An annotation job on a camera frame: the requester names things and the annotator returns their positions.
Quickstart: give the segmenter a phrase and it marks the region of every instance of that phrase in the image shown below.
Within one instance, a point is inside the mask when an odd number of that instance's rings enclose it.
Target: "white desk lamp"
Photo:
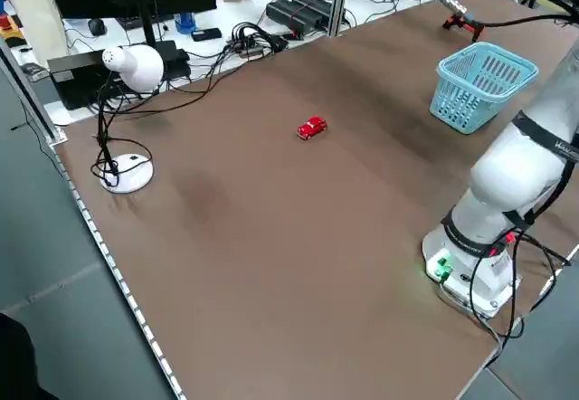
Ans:
[[[111,47],[102,53],[105,66],[117,71],[120,78],[135,92],[152,92],[163,78],[163,59],[148,45],[133,45],[124,49]],[[144,187],[153,178],[153,163],[140,154],[123,154],[110,157],[102,136],[104,113],[99,112],[100,147],[104,155],[104,170],[100,171],[100,183],[114,194],[129,194]]]

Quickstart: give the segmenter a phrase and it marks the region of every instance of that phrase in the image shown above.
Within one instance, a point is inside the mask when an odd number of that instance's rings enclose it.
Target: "white desk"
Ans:
[[[189,35],[178,33],[175,28],[175,22],[172,20],[166,22],[166,26],[169,28],[169,30],[165,33],[163,39],[175,41],[177,48],[182,48],[188,52],[194,52],[202,55],[216,54],[223,49],[225,46],[226,38],[231,33],[232,28],[236,24],[243,21],[257,23],[265,11],[266,4],[270,1],[271,0],[241,0],[241,2],[236,3],[224,3],[222,0],[216,0],[217,8],[215,10],[197,14],[195,16],[198,28],[207,29],[218,27],[223,33],[222,39],[196,43]],[[368,16],[372,14],[376,15],[371,18],[371,21],[380,18],[381,16],[394,13],[394,10],[392,9],[392,3],[376,3],[373,1],[378,2],[381,0],[346,0],[346,9],[351,13],[346,13],[346,18],[350,22],[354,22],[351,18],[353,15],[356,18],[357,24],[360,25],[368,18]],[[418,1],[401,0],[397,6],[397,10],[402,11],[403,9],[407,9],[418,4]],[[67,32],[69,43],[73,43],[74,40],[80,38],[92,49],[102,50],[114,45],[128,45],[129,40],[131,43],[143,43],[145,41],[145,35],[143,34],[142,28],[125,33],[125,30],[120,26],[119,23],[117,23],[116,20],[109,18],[104,19],[104,22],[108,28],[106,35],[100,36],[98,38],[84,38],[74,31],[69,31]],[[260,22],[260,26],[270,33],[288,32],[284,26],[274,23],[272,20],[265,16],[263,16],[263,19]],[[158,38],[158,28],[155,24],[153,27],[155,29],[155,35]],[[83,35],[90,36],[90,31],[86,20],[66,20],[65,28],[76,29]],[[302,43],[316,39],[319,36],[322,36],[322,34],[318,33],[309,38],[309,40],[305,40],[304,42],[293,42],[291,45],[301,45]],[[73,46],[73,50],[76,52],[89,52],[90,47],[85,43],[77,41]],[[192,66],[192,79],[204,75],[208,71],[206,65],[207,63],[210,63],[207,60],[196,60],[194,57],[192,57],[192,61],[190,61],[190,63],[195,65],[195,61],[198,61],[199,65],[205,66],[197,68]],[[223,64],[223,71],[234,68],[243,63],[244,60],[237,57],[232,57]],[[180,83],[175,82],[175,84],[176,86],[179,86],[185,82],[186,81],[182,81]],[[47,109],[52,121],[59,125],[68,125],[72,122],[93,116],[93,113],[86,108],[68,111],[64,108],[60,101],[50,103],[46,105],[45,108]]]

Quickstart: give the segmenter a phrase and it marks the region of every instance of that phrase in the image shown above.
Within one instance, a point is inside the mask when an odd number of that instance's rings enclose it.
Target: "smartphone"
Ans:
[[[221,31],[217,27],[191,32],[191,36],[193,37],[193,41],[216,40],[222,37]]]

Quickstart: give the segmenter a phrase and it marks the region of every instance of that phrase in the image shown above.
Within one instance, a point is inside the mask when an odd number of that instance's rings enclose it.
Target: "blue bottle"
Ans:
[[[191,13],[175,14],[175,26],[177,31],[183,35],[188,35],[197,29],[195,17]]]

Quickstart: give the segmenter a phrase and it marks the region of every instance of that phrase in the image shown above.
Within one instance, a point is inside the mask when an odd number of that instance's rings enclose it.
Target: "computer mouse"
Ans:
[[[107,33],[107,26],[100,18],[93,18],[89,20],[89,30],[92,36],[102,36]]]

